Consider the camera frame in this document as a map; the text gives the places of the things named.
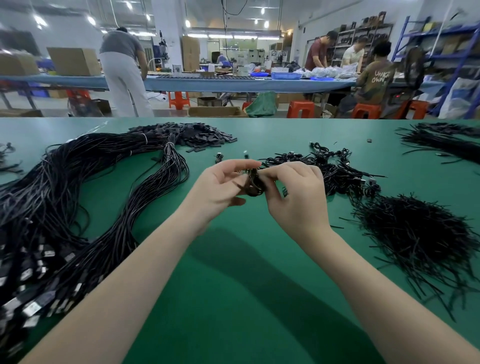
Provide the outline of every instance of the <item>person in white shirt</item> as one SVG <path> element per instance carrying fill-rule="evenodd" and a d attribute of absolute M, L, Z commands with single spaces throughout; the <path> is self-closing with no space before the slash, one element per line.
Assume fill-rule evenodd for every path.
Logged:
<path fill-rule="evenodd" d="M 341 67 L 343 66 L 348 66 L 349 64 L 354 64 L 358 63 L 358 68 L 357 72 L 360 73 L 361 71 L 361 64 L 363 62 L 363 54 L 365 52 L 365 46 L 368 43 L 368 38 L 366 36 L 361 36 L 357 42 L 348 48 L 342 58 L 342 64 Z"/>

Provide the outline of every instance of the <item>green tabletop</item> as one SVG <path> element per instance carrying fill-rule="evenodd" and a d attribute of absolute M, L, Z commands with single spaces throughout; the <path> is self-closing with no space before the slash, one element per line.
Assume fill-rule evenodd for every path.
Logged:
<path fill-rule="evenodd" d="M 196 177 L 215 161 L 225 158 L 267 158 L 274 153 L 308 154 L 308 143 L 333 150 L 348 148 L 351 166 L 378 178 L 382 194 L 414 193 L 426 201 L 449 205 L 480 232 L 480 197 L 476 193 L 480 168 L 461 161 L 441 165 L 435 152 L 410 150 L 400 144 L 397 127 L 411 121 L 329 119 L 3 119 L 16 123 L 22 133 L 8 133 L 0 142 L 12 142 L 17 155 L 31 167 L 41 150 L 63 143 L 95 128 L 122 133 L 129 127 L 157 122 L 205 122 L 231 133 L 238 142 L 199 153 L 186 153 L 191 176 L 183 185 L 157 199 L 138 218 L 134 233 L 143 240 L 182 201 Z M 1 128 L 2 132 L 11 130 Z M 109 227 L 125 202 L 135 178 L 153 164 L 146 153 L 120 162 L 109 175 L 86 183 L 80 200 L 91 214 L 85 235 L 96 237 Z M 342 195 L 328 198 L 330 223 L 364 258 L 379 266 L 379 254 L 368 246 L 357 224 L 349 218 L 352 206 Z M 478 259 L 474 271 L 480 274 Z M 383 270 L 408 293 L 405 275 L 395 266 Z M 437 301 L 428 308 L 477 347 L 480 347 L 480 295 L 467 296 L 467 309 L 455 307 L 457 322 Z M 31 335 L 38 341 L 55 320 L 44 320 Z M 216 218 L 207 232 L 186 252 L 158 299 L 125 363 L 382 363 L 380 355 L 361 330 L 340 290 L 328 276 L 278 227 L 268 214 L 263 196 L 248 198 L 242 207 L 231 207 Z"/>

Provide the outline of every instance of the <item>man in maroon shirt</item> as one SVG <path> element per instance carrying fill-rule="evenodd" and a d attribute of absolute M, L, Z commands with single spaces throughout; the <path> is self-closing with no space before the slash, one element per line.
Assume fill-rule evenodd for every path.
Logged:
<path fill-rule="evenodd" d="M 305 68 L 309 71 L 315 67 L 327 67 L 327 49 L 335 44 L 338 38 L 338 33 L 332 30 L 327 35 L 318 38 L 314 41 L 310 50 L 308 51 Z"/>

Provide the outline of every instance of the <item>blue plastic tray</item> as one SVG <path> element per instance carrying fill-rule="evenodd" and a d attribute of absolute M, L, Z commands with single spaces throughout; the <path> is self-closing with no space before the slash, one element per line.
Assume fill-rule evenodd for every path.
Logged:
<path fill-rule="evenodd" d="M 335 78 L 332 77 L 311 77 L 312 81 L 334 81 Z"/>
<path fill-rule="evenodd" d="M 272 80 L 299 80 L 300 73 L 272 72 Z"/>
<path fill-rule="evenodd" d="M 267 72 L 252 72 L 250 74 L 252 77 L 267 77 L 268 73 Z"/>

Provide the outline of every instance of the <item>man in gray shirt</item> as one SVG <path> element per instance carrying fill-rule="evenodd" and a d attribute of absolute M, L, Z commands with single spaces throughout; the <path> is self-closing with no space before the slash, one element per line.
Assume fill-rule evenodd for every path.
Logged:
<path fill-rule="evenodd" d="M 141 74 L 135 60 L 138 60 Z M 100 47 L 100 62 L 118 116 L 135 116 L 131 94 L 138 116 L 153 117 L 143 83 L 148 72 L 147 60 L 138 38 L 124 27 L 108 32 Z"/>

